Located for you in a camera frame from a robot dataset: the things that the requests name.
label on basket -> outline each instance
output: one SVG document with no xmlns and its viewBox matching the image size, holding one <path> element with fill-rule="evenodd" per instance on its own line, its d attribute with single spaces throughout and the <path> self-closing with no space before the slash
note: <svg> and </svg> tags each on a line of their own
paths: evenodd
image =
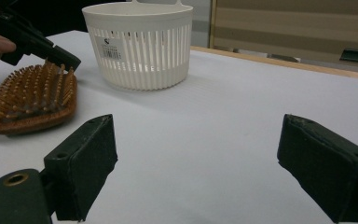
<svg viewBox="0 0 358 224">
<path fill-rule="evenodd" d="M 124 48 L 121 39 L 96 36 L 100 57 L 115 61 L 124 61 Z"/>
</svg>

white table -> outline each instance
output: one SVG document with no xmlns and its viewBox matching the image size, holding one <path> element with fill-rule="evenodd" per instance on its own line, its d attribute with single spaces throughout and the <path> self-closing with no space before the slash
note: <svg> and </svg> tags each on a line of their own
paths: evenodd
<svg viewBox="0 0 358 224">
<path fill-rule="evenodd" d="M 192 50 L 183 82 L 129 91 L 103 80 L 88 34 L 50 39 L 82 60 L 76 116 L 45 132 L 0 135 L 0 177 L 41 171 L 81 124 L 112 114 L 118 162 L 86 223 L 331 223 L 278 164 L 282 119 L 313 119 L 358 145 L 358 78 Z M 42 62 L 0 63 L 0 83 Z"/>
</svg>

wooden hairbrush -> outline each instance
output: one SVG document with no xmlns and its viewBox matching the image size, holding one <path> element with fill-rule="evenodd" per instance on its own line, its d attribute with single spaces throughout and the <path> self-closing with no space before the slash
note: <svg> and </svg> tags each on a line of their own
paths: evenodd
<svg viewBox="0 0 358 224">
<path fill-rule="evenodd" d="M 77 81 L 71 68 L 46 62 L 10 74 L 0 86 L 0 134 L 56 126 L 76 110 Z"/>
</svg>

plastic basket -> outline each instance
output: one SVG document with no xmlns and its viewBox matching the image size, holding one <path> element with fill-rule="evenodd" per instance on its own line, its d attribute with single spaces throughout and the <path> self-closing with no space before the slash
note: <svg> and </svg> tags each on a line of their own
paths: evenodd
<svg viewBox="0 0 358 224">
<path fill-rule="evenodd" d="M 107 3 L 83 15 L 104 78 L 133 90 L 158 90 L 188 73 L 193 7 Z"/>
</svg>

black tool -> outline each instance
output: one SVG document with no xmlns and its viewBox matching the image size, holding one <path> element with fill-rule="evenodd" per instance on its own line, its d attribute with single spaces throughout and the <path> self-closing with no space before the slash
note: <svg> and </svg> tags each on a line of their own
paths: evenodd
<svg viewBox="0 0 358 224">
<path fill-rule="evenodd" d="M 358 222 L 358 146 L 313 120 L 285 115 L 278 159 L 333 222 Z"/>
<path fill-rule="evenodd" d="M 84 123 L 45 158 L 45 169 L 0 178 L 0 224 L 86 220 L 117 162 L 112 115 Z"/>
<path fill-rule="evenodd" d="M 34 54 L 58 66 L 64 64 L 66 70 L 70 67 L 76 70 L 81 61 L 65 49 L 54 46 L 54 43 L 46 39 L 29 21 L 10 9 L 15 2 L 17 0 L 0 0 L 0 35 L 17 46 L 14 52 L 4 54 L 1 60 L 16 65 L 22 55 Z"/>
</svg>

